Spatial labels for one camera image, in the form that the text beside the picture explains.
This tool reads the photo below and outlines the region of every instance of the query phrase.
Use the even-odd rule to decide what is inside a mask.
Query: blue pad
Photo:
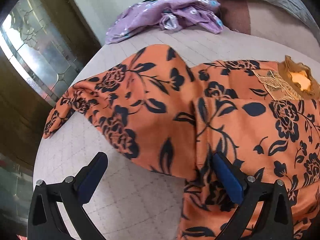
[[[231,201],[240,205],[244,199],[244,190],[237,178],[218,154],[212,156],[212,166],[218,180],[223,184]]]
[[[79,186],[78,200],[81,205],[90,201],[107,167],[108,157],[106,154],[101,154]]]

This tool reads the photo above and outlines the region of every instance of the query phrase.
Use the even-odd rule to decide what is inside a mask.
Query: purple floral fabric
[[[118,43],[141,32],[146,26],[159,25],[162,30],[179,31],[200,25],[212,33],[223,30],[215,15],[220,4],[214,0],[157,0],[136,3],[121,15],[106,33],[106,44]]]

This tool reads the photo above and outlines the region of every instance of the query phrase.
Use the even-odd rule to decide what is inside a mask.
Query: glass pane
[[[18,50],[24,43],[20,38],[20,33],[11,28],[11,16],[8,15],[7,18],[4,20],[2,27],[4,28],[5,32],[9,40],[11,41],[12,45],[16,50]]]
[[[47,101],[52,107],[54,107],[56,105],[56,102],[53,101],[53,99],[51,97],[49,97],[49,96],[47,96],[45,98],[45,101]]]
[[[83,64],[73,55],[40,0],[19,0],[1,26],[0,46],[24,80],[50,105]]]
[[[64,73],[63,79],[68,84],[68,86],[70,86],[77,75],[78,73],[73,69],[73,67],[70,66]]]
[[[29,74],[24,70],[24,68],[21,66],[21,64],[18,62],[18,60],[15,57],[12,57],[9,60],[12,64],[12,66],[16,69],[16,71],[22,76],[22,78],[29,84],[30,87],[33,88],[34,91],[38,93],[42,98],[45,98],[47,96],[47,93],[44,92],[38,84],[29,76]]]
[[[44,84],[52,89],[58,81],[58,75],[39,51],[24,44],[18,53]]]
[[[52,44],[52,42],[47,44],[41,53],[58,74],[63,74],[70,66],[63,55]]]
[[[60,98],[68,88],[69,86],[64,81],[58,81],[52,91]]]
[[[2,48],[5,56],[10,59],[13,55],[13,53],[11,52],[11,50],[9,49],[7,43],[5,42],[3,36],[0,36],[0,47]]]

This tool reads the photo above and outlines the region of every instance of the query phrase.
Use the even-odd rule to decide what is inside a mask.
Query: bolt
[[[256,178],[254,176],[251,176],[251,175],[248,176],[247,179],[248,179],[249,182],[255,182],[256,181]]]
[[[68,176],[68,177],[66,177],[66,179],[64,181],[66,183],[71,183],[71,182],[73,182],[73,177],[72,176]]]
[[[43,180],[42,179],[38,179],[37,182],[36,182],[36,185],[37,186],[41,186],[43,183]]]
[[[278,183],[279,186],[283,186],[284,185],[284,182],[281,179],[278,179],[277,183]]]

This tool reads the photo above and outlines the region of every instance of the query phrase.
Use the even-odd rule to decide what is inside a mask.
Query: white bedsheet
[[[126,57],[151,44],[173,47],[191,67],[218,59],[276,60],[290,55],[303,62],[320,80],[320,63],[284,45],[259,37],[232,32],[219,35],[196,27],[168,34],[150,29],[118,44],[105,45],[91,59],[75,82],[108,70]],[[84,209],[107,240],[172,240],[180,220],[184,180],[149,172],[118,154],[105,138],[79,113],[75,113],[51,138],[41,141],[34,169],[47,184],[62,182],[99,151],[109,158],[109,167]],[[63,205],[65,224],[79,239]]]

